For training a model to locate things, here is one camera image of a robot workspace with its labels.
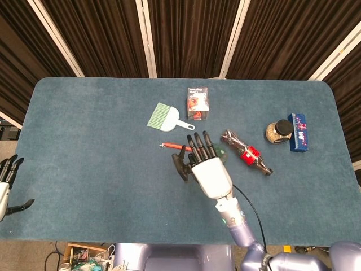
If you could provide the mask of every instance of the table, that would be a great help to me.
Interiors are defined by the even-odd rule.
[[[329,246],[361,241],[361,197],[336,104],[324,82],[58,77],[41,80],[20,135],[25,157],[5,217],[2,239],[86,242],[232,244],[195,182],[178,176],[162,142],[186,144],[188,130],[147,127],[158,102],[186,120],[187,88],[207,86],[210,114],[189,121],[214,143],[226,128],[260,150],[270,177],[247,167],[229,148],[233,182],[255,205],[268,244]],[[265,140],[267,125],[291,112],[306,115],[310,150]],[[237,194],[250,226],[256,217]]]

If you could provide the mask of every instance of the soda bottle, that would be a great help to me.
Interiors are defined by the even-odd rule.
[[[253,168],[259,169],[266,176],[272,174],[273,170],[266,167],[259,151],[257,151],[253,146],[243,143],[237,137],[235,132],[227,129],[221,135],[221,140],[236,148],[241,155],[241,159],[245,161],[246,164]]]

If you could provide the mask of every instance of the blue box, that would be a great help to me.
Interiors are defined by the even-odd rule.
[[[289,140],[289,150],[305,152],[309,150],[309,137],[307,135],[306,118],[304,114],[292,113],[288,120],[293,124],[293,133]]]

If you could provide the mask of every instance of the white brush handle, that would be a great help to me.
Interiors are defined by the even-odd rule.
[[[193,131],[195,129],[194,125],[185,123],[184,121],[181,121],[181,120],[177,120],[177,125],[180,127],[186,128],[188,130],[191,130],[191,131]]]

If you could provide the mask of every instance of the black wire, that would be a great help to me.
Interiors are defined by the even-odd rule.
[[[247,196],[242,192],[242,190],[240,190],[236,185],[233,185],[233,187],[234,187],[235,189],[237,189],[237,190],[239,191],[239,193],[241,193],[242,196],[248,201],[249,205],[252,207],[254,213],[256,214],[257,220],[258,220],[258,223],[259,223],[259,228],[261,229],[261,233],[262,233],[263,246],[265,247],[265,253],[267,253],[265,233],[263,232],[263,227],[262,227],[261,219],[259,219],[259,215],[258,215],[258,213],[257,213],[256,208],[253,206],[252,202],[247,198]],[[272,271],[272,268],[271,268],[271,265],[270,265],[270,262],[269,262],[269,261],[268,261],[268,267],[269,267],[270,270]]]
[[[60,264],[60,253],[58,253],[57,251],[53,251],[53,252],[50,252],[46,258],[45,258],[45,262],[44,262],[44,271],[46,271],[46,263],[47,263],[47,260],[49,259],[49,257],[53,254],[57,254],[58,256],[58,265],[57,265],[57,268],[56,270],[59,270],[59,264]]]
[[[55,249],[57,251],[57,253],[59,253],[60,255],[64,256],[64,254],[62,254],[59,250],[58,250],[58,242],[55,241]]]

